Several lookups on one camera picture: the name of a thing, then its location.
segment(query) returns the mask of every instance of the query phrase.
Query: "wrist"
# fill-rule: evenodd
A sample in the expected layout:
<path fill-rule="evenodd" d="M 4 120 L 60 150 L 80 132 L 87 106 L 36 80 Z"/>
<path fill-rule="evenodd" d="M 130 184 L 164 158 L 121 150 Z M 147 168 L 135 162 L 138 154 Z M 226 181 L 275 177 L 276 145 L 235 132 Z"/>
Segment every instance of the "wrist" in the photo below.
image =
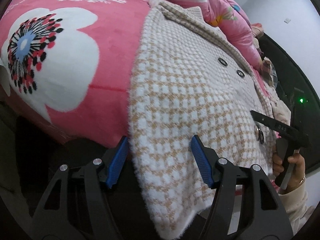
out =
<path fill-rule="evenodd" d="M 306 180 L 306 175 L 304 175 L 302 179 L 296 179 L 294 181 L 290 181 L 288 183 L 287 188 L 285 189 L 285 192 L 290 193 L 290 192 L 294 191 L 295 189 L 300 187 L 305 180 Z"/>

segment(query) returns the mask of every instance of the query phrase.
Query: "white and tan checkered coat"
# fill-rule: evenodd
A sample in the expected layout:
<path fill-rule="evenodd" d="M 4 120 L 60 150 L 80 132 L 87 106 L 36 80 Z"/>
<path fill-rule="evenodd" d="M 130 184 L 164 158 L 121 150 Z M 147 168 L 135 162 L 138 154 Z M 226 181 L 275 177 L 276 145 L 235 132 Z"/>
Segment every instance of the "white and tan checkered coat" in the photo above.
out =
<path fill-rule="evenodd" d="M 214 197 L 189 148 L 192 136 L 234 164 L 257 163 L 271 173 L 275 134 L 262 126 L 265 142 L 257 141 L 250 110 L 272 116 L 270 101 L 239 51 L 203 21 L 200 9 L 149 4 L 131 79 L 130 141 L 150 217 L 162 238 L 175 239 Z"/>

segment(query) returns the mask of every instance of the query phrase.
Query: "flower center pattern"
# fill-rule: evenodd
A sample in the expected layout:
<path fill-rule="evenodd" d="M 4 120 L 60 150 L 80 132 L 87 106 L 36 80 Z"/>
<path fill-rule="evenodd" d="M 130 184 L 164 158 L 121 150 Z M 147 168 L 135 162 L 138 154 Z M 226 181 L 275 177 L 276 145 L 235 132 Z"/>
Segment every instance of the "flower center pattern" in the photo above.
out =
<path fill-rule="evenodd" d="M 47 49 L 55 46 L 57 33 L 63 31 L 60 28 L 62 19 L 54 19 L 55 15 L 26 20 L 9 41 L 8 67 L 11 79 L 20 93 L 23 90 L 24 93 L 32 94 L 37 90 L 35 70 L 41 70 L 47 57 Z"/>

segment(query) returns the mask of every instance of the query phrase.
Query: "blue gripper pad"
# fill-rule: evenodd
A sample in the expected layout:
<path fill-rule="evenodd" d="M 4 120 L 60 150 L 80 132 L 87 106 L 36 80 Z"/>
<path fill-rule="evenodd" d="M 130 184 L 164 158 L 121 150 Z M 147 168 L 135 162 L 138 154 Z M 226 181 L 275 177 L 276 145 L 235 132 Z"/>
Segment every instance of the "blue gripper pad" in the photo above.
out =
<path fill-rule="evenodd" d="M 129 151 L 129 142 L 128 138 L 125 137 L 121 145 L 117 147 L 118 150 L 115 153 L 108 169 L 108 178 L 106 180 L 106 185 L 110 189 L 114 184 L 117 183 L 120 172 L 124 165 L 124 161 L 127 158 Z"/>
<path fill-rule="evenodd" d="M 213 186 L 212 168 L 195 136 L 193 136 L 191 139 L 190 147 L 198 165 L 203 182 L 207 184 L 209 188 L 211 188 Z"/>

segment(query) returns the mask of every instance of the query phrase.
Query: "fabric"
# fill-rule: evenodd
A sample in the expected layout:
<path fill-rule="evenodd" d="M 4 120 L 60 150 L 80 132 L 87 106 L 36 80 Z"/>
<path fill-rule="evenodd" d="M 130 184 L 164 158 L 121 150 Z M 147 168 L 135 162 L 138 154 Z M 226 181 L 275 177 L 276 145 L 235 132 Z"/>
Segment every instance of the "fabric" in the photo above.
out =
<path fill-rule="evenodd" d="M 261 69 L 259 73 L 261 74 L 262 78 L 268 83 L 269 86 L 274 86 L 274 66 L 270 59 L 265 57 L 263 59 Z"/>
<path fill-rule="evenodd" d="M 314 206 L 306 206 L 308 193 L 305 191 L 305 188 L 306 183 L 303 182 L 300 187 L 290 193 L 284 194 L 283 191 L 279 192 L 281 202 L 284 205 L 287 214 L 289 215 L 289 220 L 294 235 L 307 222 L 315 210 Z"/>
<path fill-rule="evenodd" d="M 273 81 L 273 86 L 275 87 L 275 89 L 277 88 L 278 86 L 278 76 L 277 76 L 277 72 L 276 72 L 276 68 L 275 66 L 273 65 L 273 63 L 271 62 L 271 60 L 269 60 L 269 65 L 271 66 L 272 68 L 272 81 Z"/>
<path fill-rule="evenodd" d="M 262 24 L 261 23 L 254 23 L 251 25 L 251 29 L 252 29 L 252 36 L 254 38 L 260 38 L 263 36 L 264 34 L 264 30 L 263 30 L 263 27 L 262 27 Z"/>
<path fill-rule="evenodd" d="M 252 43 L 249 19 L 233 0 L 168 0 L 183 8 L 199 6 L 206 23 L 219 27 L 228 41 L 234 45 L 256 70 L 260 70 L 261 58 Z"/>
<path fill-rule="evenodd" d="M 272 113 L 276 120 L 290 125 L 291 111 L 286 104 L 280 100 L 274 86 L 270 86 L 265 82 L 265 87 L 270 95 L 270 103 L 272 107 Z"/>
<path fill-rule="evenodd" d="M 7 103 L 62 143 L 116 146 L 149 10 L 147 0 L 13 0 L 0 20 Z"/>
<path fill-rule="evenodd" d="M 253 38 L 253 45 L 256 49 L 260 48 L 259 41 L 257 40 L 257 38 Z"/>
<path fill-rule="evenodd" d="M 198 8 L 149 1 L 132 70 L 130 143 L 150 217 L 162 238 L 174 239 L 214 196 L 189 149 L 192 136 L 234 164 L 257 163 L 271 174 L 275 134 L 262 126 L 265 143 L 256 139 L 250 110 L 272 110 L 239 51 Z"/>
<path fill-rule="evenodd" d="M 264 53 L 263 53 L 263 51 L 260 49 L 260 48 L 257 48 L 257 51 L 259 52 L 259 54 L 260 54 L 260 57 L 262 58 L 263 56 L 264 56 Z"/>

